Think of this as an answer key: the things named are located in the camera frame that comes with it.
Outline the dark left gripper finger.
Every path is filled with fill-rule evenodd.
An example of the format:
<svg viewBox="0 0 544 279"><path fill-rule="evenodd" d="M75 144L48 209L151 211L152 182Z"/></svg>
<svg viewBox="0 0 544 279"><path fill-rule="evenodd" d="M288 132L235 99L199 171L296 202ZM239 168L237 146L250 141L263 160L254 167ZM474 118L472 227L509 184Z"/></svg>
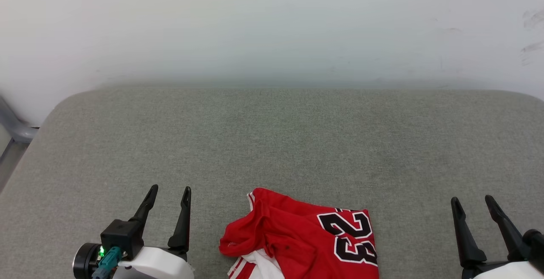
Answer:
<svg viewBox="0 0 544 279"><path fill-rule="evenodd" d="M186 186L180 203L181 211L173 235L168 240L168 251L173 254L187 254L189 251L190 216L192 189Z"/></svg>
<svg viewBox="0 0 544 279"><path fill-rule="evenodd" d="M146 196L144 197L142 203L138 207L135 214L129 219L130 222L138 222L140 224L146 224L148 213L151 211L155 205L155 200L158 193L158 184L154 184L148 190Z"/></svg>

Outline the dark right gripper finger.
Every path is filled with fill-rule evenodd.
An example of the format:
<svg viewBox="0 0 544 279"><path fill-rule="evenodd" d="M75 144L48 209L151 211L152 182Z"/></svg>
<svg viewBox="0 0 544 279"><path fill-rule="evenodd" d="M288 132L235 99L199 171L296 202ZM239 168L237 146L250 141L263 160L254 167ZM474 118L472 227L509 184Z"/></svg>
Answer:
<svg viewBox="0 0 544 279"><path fill-rule="evenodd" d="M529 259L530 248L523 242L522 234L511 219L501 209L495 198L487 194L484 198L491 218L497 223L508 251L507 260L511 262Z"/></svg>
<svg viewBox="0 0 544 279"><path fill-rule="evenodd" d="M451 211L454 221L457 252L461 267L474 267L484 264L487 257L484 251L478 248L472 233L466 223L466 213L457 197L451 198Z"/></svg>

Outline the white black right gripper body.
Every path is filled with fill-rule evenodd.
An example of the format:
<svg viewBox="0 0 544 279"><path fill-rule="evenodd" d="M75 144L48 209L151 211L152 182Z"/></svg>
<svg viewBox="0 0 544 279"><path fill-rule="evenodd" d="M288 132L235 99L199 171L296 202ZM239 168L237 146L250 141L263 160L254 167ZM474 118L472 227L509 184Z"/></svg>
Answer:
<svg viewBox="0 0 544 279"><path fill-rule="evenodd" d="M529 229L522 240L529 246L528 259L464 268L461 279L544 279L544 234Z"/></svg>

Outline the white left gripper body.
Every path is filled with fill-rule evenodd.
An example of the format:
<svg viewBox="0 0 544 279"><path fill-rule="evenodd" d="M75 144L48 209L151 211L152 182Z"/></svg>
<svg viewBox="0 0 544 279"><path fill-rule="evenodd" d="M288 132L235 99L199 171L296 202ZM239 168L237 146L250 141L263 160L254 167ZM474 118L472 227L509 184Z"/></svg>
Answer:
<svg viewBox="0 0 544 279"><path fill-rule="evenodd" d="M195 279L181 256L162 248L143 247L133 260L122 260L113 279Z"/></svg>

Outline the red white number 23 jersey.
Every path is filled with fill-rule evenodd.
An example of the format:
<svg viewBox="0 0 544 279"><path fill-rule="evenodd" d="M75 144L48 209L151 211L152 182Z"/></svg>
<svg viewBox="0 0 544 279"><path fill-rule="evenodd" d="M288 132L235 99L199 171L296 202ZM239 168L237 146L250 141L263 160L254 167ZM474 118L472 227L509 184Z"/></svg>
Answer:
<svg viewBox="0 0 544 279"><path fill-rule="evenodd" d="M323 207L265 188L228 224L219 251L236 258L229 279L379 279L366 209Z"/></svg>

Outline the grey fabric sofa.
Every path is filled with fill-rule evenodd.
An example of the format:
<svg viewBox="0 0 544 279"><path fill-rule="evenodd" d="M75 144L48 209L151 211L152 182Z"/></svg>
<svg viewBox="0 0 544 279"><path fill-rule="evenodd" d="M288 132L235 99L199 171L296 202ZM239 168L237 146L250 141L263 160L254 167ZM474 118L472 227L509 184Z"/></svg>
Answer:
<svg viewBox="0 0 544 279"><path fill-rule="evenodd" d="M459 278L457 197L491 261L507 250L491 194L544 233L544 101L479 90L127 87L61 101L0 193L0 279L74 279L72 262L158 185L144 243L165 246L190 186L189 262L222 279L227 224L263 187L369 210L380 279Z"/></svg>

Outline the grey metal frame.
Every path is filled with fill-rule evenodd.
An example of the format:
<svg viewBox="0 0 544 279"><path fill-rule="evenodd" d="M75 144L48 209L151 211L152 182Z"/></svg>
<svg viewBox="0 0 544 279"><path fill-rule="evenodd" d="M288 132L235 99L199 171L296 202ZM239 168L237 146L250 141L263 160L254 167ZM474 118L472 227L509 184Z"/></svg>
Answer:
<svg viewBox="0 0 544 279"><path fill-rule="evenodd" d="M38 128L19 120L0 96L0 193L37 132Z"/></svg>

